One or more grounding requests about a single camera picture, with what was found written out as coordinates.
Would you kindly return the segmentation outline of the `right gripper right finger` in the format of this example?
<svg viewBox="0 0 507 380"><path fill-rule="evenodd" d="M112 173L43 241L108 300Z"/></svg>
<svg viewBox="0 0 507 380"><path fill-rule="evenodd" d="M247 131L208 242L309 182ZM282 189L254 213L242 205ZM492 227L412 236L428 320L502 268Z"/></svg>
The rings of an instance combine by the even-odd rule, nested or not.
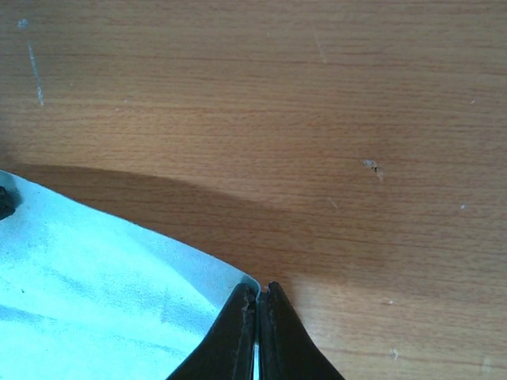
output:
<svg viewBox="0 0 507 380"><path fill-rule="evenodd" d="M278 282L260 294L258 312L261 379L343 378L316 347Z"/></svg>

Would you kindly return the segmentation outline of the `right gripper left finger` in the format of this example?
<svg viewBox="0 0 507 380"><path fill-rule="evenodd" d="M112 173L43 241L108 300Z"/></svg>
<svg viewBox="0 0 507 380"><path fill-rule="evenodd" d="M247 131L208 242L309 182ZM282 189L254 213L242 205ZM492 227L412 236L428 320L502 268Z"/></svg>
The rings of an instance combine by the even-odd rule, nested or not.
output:
<svg viewBox="0 0 507 380"><path fill-rule="evenodd" d="M238 284L197 348L169 380L235 380L254 375L256 294Z"/></svg>

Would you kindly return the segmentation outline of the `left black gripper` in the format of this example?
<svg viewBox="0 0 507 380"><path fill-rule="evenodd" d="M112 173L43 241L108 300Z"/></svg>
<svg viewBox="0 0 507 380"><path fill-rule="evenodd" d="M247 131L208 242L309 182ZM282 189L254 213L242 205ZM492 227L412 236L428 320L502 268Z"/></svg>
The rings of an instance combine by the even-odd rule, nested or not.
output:
<svg viewBox="0 0 507 380"><path fill-rule="evenodd" d="M5 187L0 187L0 220L6 219L16 211L17 203L13 194Z"/></svg>

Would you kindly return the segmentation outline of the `light-blue cleaning cloth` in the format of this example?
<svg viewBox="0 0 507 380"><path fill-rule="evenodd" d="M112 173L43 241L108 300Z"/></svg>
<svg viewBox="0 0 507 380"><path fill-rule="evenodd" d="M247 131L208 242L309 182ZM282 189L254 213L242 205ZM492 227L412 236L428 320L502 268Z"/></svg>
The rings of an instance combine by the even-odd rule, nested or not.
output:
<svg viewBox="0 0 507 380"><path fill-rule="evenodd" d="M241 270L12 173L1 222L4 379L164 379L200 344Z"/></svg>

